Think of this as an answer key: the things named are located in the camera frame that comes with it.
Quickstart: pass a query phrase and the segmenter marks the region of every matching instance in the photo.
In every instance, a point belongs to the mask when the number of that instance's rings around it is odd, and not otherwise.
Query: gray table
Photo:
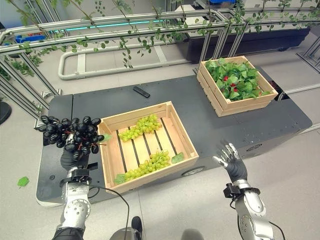
[[[240,154],[248,158],[278,146],[312,125],[311,120],[291,99],[273,100],[262,109],[217,117],[195,75],[144,83],[140,87],[151,94],[150,98],[137,94],[132,90],[133,86],[57,96],[50,103],[49,115],[59,119],[81,119],[84,116],[104,118],[172,101],[199,154],[194,167],[206,169],[217,167],[211,156],[216,154],[223,141],[232,142]],[[55,145],[43,147],[36,191],[40,203],[61,203],[59,182],[67,174],[60,166],[61,154],[62,150]],[[104,186],[100,154],[90,155],[89,163],[94,162],[98,162],[98,169],[90,173],[92,183]],[[149,185],[179,178],[186,170]],[[91,202],[113,197],[113,194],[100,191]]]

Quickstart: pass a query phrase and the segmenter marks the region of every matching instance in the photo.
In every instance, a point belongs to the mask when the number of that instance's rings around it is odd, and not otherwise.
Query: green grapes
[[[158,118],[154,114],[140,118],[135,126],[119,133],[118,136],[122,141],[127,142],[131,139],[142,136],[144,133],[154,133],[154,130],[158,130],[162,127],[161,123],[159,123],[157,120]]]
[[[124,181],[127,182],[169,166],[171,158],[168,154],[168,151],[160,151],[156,154],[151,154],[149,156],[150,159],[145,160],[145,162],[141,163],[138,168],[127,171],[124,174]]]

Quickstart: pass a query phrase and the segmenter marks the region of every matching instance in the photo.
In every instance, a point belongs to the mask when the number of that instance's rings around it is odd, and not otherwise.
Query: wooden crate
[[[155,114],[162,124],[154,134],[144,133],[127,142],[118,137],[118,133],[134,127],[140,118],[150,114]],[[189,168],[199,157],[171,101],[102,118],[98,133],[112,135],[106,142],[107,146],[100,146],[100,152],[105,187],[119,193]],[[168,150],[171,158],[183,152],[184,160],[122,184],[114,183],[117,174],[138,168],[139,164],[149,160],[150,154],[161,150]]]
[[[236,56],[225,58],[226,63],[237,63],[242,64],[248,61],[245,56]],[[209,71],[205,66],[206,62],[202,61],[197,73],[197,79],[202,86],[205,94],[207,95],[211,105],[213,106],[218,117],[242,113],[250,110],[261,109],[266,107],[271,100],[273,100],[277,95],[277,91],[268,83],[268,81],[261,75],[260,72],[256,77],[259,88],[262,91],[269,91],[270,94],[264,96],[258,96],[257,98],[248,98],[238,101],[231,101],[225,98],[223,93],[218,88],[216,82],[210,75]]]

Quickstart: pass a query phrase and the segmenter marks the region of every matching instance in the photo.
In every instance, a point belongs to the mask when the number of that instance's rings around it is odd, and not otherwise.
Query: robotic arm
[[[212,157],[229,174],[232,183],[223,190],[226,198],[235,201],[238,226],[243,240],[273,240],[271,224],[266,219],[266,206],[259,197],[260,191],[247,181],[247,168],[232,143],[226,144],[221,156]]]
[[[69,134],[66,143],[72,141],[74,135]],[[61,223],[57,226],[52,240],[83,240],[85,220],[90,214],[91,204],[88,201],[89,155],[74,160],[73,153],[64,150],[60,163],[68,171],[67,178],[61,181],[64,210]]]

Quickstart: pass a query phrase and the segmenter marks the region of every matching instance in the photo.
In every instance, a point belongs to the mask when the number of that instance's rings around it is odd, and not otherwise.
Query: remote control
[[[134,86],[133,90],[136,91],[138,94],[141,94],[142,96],[144,96],[145,98],[150,97],[150,94],[147,93],[146,91],[142,90],[141,88]]]

